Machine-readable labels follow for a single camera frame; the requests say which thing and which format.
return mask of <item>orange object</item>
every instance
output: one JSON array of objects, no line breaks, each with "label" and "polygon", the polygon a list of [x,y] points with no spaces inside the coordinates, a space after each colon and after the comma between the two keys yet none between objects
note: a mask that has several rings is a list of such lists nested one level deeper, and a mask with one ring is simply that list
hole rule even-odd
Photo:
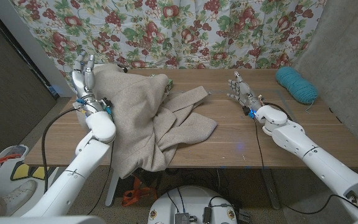
[{"label": "orange object", "polygon": [[134,182],[134,189],[128,190],[124,193],[124,198],[122,199],[121,205],[123,207],[132,205],[133,203],[136,203],[138,200],[140,200],[142,197],[148,196],[150,194],[154,195],[154,199],[157,199],[157,193],[155,191],[155,188],[153,187],[143,187],[140,188],[140,185],[142,182],[139,180],[139,178],[135,177]]},{"label": "orange object", "polygon": [[20,154],[12,154],[9,156],[4,156],[0,158],[0,163],[6,162],[8,159],[16,159],[16,158],[20,158],[22,157],[22,155]]}]

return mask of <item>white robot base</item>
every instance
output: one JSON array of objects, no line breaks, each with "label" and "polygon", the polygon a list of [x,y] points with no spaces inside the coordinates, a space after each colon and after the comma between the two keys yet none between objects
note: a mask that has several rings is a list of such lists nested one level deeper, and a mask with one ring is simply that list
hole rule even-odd
[{"label": "white robot base", "polygon": [[[148,224],[186,224],[186,223],[203,223],[204,209],[208,207],[211,201],[211,221],[210,223],[237,224],[234,209],[231,206],[214,207],[217,205],[230,205],[230,203],[221,198],[220,195],[213,190],[199,186],[182,186],[172,189],[162,195],[152,205],[149,213]],[[193,222],[188,218],[183,218],[183,213],[188,213],[188,217],[192,217]]]}]

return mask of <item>wooden table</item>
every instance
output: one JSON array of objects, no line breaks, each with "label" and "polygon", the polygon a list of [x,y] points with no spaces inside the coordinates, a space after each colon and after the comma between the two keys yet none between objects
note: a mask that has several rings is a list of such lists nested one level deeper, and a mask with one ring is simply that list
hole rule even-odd
[{"label": "wooden table", "polygon": [[[300,123],[306,134],[320,147],[338,158],[345,165],[358,169],[358,141],[347,128],[330,112],[328,106],[317,99],[309,110],[307,105],[298,103],[275,80],[274,69],[239,70],[239,73],[254,90],[255,94],[265,98],[266,102],[283,107]],[[234,79],[234,70],[130,70],[139,75],[164,73],[173,79],[172,94],[188,91],[203,85],[211,94],[203,105],[194,112],[205,115],[218,122],[213,134],[204,142],[194,145],[180,144],[169,167],[227,167],[261,168],[262,160],[257,144],[255,124],[245,116],[238,102],[226,96],[229,92],[228,79]],[[72,107],[71,99],[64,110]],[[304,168],[302,161],[279,148],[262,131],[258,124],[258,136],[265,167],[268,168]],[[58,119],[49,129],[46,140],[47,162],[50,166],[67,166],[79,141],[85,136],[75,113],[69,113]],[[25,158],[28,165],[42,165],[41,140]],[[102,165],[108,165],[106,158]]]}]

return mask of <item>blue connector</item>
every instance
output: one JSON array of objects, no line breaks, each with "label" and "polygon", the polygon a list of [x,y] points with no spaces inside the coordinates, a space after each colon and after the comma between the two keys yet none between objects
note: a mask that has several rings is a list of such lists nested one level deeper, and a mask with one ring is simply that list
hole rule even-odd
[{"label": "blue connector", "polygon": [[106,111],[107,111],[107,113],[108,113],[108,114],[110,114],[110,115],[111,115],[111,110],[110,110],[110,107],[106,107]]},{"label": "blue connector", "polygon": [[77,102],[85,104],[85,100],[83,100],[83,99],[77,99]]},{"label": "blue connector", "polygon": [[256,113],[256,111],[251,110],[251,112],[248,114],[248,116],[253,119],[253,118],[255,118],[255,113]]}]

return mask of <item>robot finger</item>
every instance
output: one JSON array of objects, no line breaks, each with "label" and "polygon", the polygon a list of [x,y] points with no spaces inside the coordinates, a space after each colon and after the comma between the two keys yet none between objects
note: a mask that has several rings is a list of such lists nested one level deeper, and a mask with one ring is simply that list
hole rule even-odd
[{"label": "robot finger", "polygon": [[236,93],[237,95],[240,95],[240,89],[236,88],[236,87],[233,86],[233,85],[230,86],[230,89],[231,89],[234,93]]},{"label": "robot finger", "polygon": [[239,91],[240,90],[240,87],[238,85],[233,85],[233,84],[230,84],[230,83],[228,83],[227,85],[234,91]]},{"label": "robot finger", "polygon": [[84,65],[84,57],[86,55],[86,51],[82,51],[80,55],[75,59],[73,69],[82,72],[82,68]]},{"label": "robot finger", "polygon": [[88,63],[86,64],[85,69],[84,69],[85,85],[90,90],[92,90],[94,87],[93,67],[94,67],[94,55],[90,55]]},{"label": "robot finger", "polygon": [[236,96],[236,95],[233,95],[233,94],[227,94],[228,97],[230,98],[233,98],[235,100],[237,100],[241,106],[245,106],[245,104],[242,102],[242,100],[240,99],[240,96]]},{"label": "robot finger", "polygon": [[238,82],[233,81],[233,80],[229,80],[229,84],[230,84],[230,85],[234,85],[234,86],[238,86],[238,85],[239,85]]},{"label": "robot finger", "polygon": [[237,71],[234,72],[234,76],[237,78],[237,82],[242,82],[242,78]]}]

